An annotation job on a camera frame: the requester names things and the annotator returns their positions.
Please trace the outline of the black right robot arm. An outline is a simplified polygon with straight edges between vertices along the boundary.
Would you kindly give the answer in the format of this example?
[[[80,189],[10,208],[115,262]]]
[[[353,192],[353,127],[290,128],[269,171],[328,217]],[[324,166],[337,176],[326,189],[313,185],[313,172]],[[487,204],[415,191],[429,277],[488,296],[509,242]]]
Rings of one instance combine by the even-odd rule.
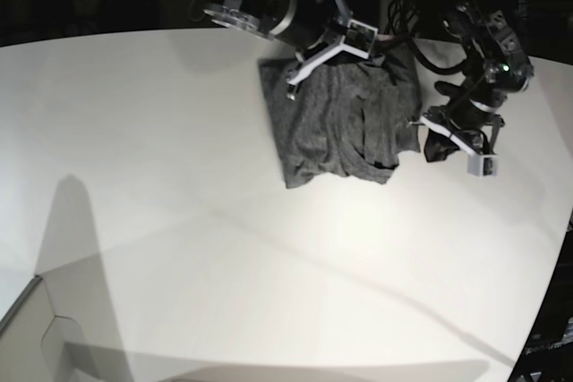
[[[362,56],[345,0],[208,0],[202,10],[216,24],[292,47],[297,65],[286,78],[289,98],[319,66],[345,53]]]

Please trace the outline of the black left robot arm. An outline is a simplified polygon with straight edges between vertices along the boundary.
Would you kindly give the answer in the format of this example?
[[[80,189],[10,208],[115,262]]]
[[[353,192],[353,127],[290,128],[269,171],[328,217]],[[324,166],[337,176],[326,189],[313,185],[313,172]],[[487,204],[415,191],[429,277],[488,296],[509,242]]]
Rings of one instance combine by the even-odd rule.
[[[423,153],[427,162],[435,163],[463,151],[472,174],[490,176],[497,166],[495,144],[505,125],[499,110],[508,95],[527,88],[534,67],[502,11],[483,6],[481,0],[432,1],[443,28],[466,57],[450,67],[433,64],[415,43],[406,16],[400,17],[407,45],[420,65],[441,77],[464,76],[459,85],[435,83],[448,102],[430,107],[420,118],[428,130]]]

